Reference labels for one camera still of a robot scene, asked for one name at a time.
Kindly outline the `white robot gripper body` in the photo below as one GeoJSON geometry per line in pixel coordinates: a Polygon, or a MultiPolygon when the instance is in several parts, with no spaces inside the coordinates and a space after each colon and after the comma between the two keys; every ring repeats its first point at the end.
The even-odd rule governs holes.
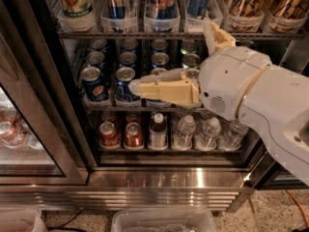
{"type": "Polygon", "coordinates": [[[245,46],[214,52],[201,63],[201,101],[207,110],[235,120],[248,87],[271,65],[268,55],[245,46]]]}

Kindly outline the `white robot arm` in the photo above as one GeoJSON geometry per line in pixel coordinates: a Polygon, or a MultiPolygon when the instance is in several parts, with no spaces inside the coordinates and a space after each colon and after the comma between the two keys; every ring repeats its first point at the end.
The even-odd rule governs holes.
{"type": "Polygon", "coordinates": [[[129,82],[132,94],[181,106],[201,102],[226,120],[237,120],[261,136],[267,151],[301,182],[309,184],[309,78],[271,63],[216,23],[204,23],[209,57],[197,79],[185,69],[129,82]]]}

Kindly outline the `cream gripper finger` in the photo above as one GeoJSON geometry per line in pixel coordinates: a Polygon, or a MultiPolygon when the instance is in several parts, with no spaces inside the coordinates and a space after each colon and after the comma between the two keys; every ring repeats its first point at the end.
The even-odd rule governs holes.
{"type": "Polygon", "coordinates": [[[205,18],[203,26],[203,34],[206,39],[209,55],[214,54],[214,52],[218,50],[236,45],[236,39],[231,34],[221,29],[215,22],[205,18]]]}
{"type": "Polygon", "coordinates": [[[189,106],[200,101],[199,81],[188,76],[188,69],[150,74],[129,82],[130,92],[141,99],[189,106]]]}

